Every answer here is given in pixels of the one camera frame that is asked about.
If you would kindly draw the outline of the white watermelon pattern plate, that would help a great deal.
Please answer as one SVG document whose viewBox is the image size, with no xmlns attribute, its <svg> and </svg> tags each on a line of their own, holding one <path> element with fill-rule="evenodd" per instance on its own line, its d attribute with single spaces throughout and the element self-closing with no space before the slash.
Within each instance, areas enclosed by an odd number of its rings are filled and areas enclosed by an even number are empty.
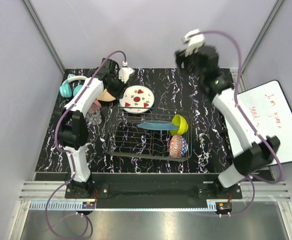
<svg viewBox="0 0 292 240">
<path fill-rule="evenodd" d="M 142 114 L 148 111 L 155 102 L 154 93 L 142 85 L 133 85 L 126 88 L 119 104 L 128 113 Z"/>
</svg>

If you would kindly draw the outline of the yellow-green bowl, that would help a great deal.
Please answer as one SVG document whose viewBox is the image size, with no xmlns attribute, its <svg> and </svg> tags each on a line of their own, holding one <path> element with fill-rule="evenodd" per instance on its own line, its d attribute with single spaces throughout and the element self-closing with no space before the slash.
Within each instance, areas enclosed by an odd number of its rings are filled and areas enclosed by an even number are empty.
<svg viewBox="0 0 292 240">
<path fill-rule="evenodd" d="M 172 123 L 178 127 L 178 129 L 170 131 L 172 136 L 174 135 L 181 136 L 188 131 L 188 123 L 183 116 L 179 114 L 175 115 L 175 117 L 172 119 Z"/>
</svg>

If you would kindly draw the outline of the wire dish rack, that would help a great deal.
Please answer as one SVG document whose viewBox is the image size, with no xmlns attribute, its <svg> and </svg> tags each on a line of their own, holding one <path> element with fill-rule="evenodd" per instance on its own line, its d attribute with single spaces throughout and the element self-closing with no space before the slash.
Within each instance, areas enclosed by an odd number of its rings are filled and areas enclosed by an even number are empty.
<svg viewBox="0 0 292 240">
<path fill-rule="evenodd" d="M 147 130 L 137 127 L 143 121 L 172 122 L 175 115 L 183 116 L 188 123 L 188 131 L 182 136 L 188 143 L 188 151 L 183 157 L 169 156 L 169 143 L 173 137 L 171 130 Z M 114 156 L 144 158 L 182 162 L 192 153 L 192 117 L 187 111 L 152 107 L 148 111 L 135 114 L 128 113 L 121 106 L 115 108 L 111 115 L 106 136 L 107 152 Z"/>
</svg>

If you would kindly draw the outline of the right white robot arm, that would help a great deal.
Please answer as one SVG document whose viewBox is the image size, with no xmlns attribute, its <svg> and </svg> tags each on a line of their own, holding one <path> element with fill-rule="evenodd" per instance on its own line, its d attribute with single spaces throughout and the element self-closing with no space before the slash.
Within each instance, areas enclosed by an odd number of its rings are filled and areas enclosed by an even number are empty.
<svg viewBox="0 0 292 240">
<path fill-rule="evenodd" d="M 203 45 L 188 52 L 174 53 L 177 68 L 197 78 L 200 91 L 218 109 L 235 132 L 242 152 L 234 157 L 232 164 L 214 181 L 213 192 L 224 198 L 231 187 L 256 170 L 272 163 L 280 140 L 277 136 L 260 134 L 247 116 L 243 116 L 234 99 L 234 87 L 224 78 L 218 65 L 219 55 L 215 47 Z"/>
</svg>

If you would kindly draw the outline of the teal scalloped plate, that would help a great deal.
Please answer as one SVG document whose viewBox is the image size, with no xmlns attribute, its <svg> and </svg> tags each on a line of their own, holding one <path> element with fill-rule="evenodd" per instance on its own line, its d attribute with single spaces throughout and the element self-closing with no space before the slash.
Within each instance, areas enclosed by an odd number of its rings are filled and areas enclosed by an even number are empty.
<svg viewBox="0 0 292 240">
<path fill-rule="evenodd" d="M 179 129 L 179 127 L 173 124 L 171 121 L 161 121 L 161 120 L 146 120 L 137 124 L 137 127 L 146 129 L 146 130 L 155 130 L 155 131 L 170 131 L 170 130 Z"/>
</svg>

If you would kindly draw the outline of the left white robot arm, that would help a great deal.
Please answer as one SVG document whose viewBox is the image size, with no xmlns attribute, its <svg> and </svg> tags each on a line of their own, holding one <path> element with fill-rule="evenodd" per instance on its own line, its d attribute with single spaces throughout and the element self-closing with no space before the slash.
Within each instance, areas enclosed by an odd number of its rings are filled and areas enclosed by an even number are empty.
<svg viewBox="0 0 292 240">
<path fill-rule="evenodd" d="M 104 90 L 116 99 L 121 98 L 133 73 L 134 70 L 129 68 L 126 60 L 119 66 L 107 57 L 98 68 L 92 70 L 90 77 L 73 76 L 60 86 L 60 95 L 71 100 L 59 111 L 55 146 L 67 155 L 69 161 L 71 178 L 66 184 L 83 198 L 90 197 L 94 191 L 85 153 L 89 136 L 85 117 Z"/>
</svg>

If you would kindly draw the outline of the red patterned bowl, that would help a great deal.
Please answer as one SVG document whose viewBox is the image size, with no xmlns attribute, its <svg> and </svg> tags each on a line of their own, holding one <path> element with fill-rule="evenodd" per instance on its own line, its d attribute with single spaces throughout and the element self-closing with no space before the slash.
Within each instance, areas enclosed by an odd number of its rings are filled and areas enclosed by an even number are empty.
<svg viewBox="0 0 292 240">
<path fill-rule="evenodd" d="M 188 151 L 188 143 L 181 135 L 174 135 L 169 143 L 169 156 L 172 158 L 181 158 Z"/>
</svg>

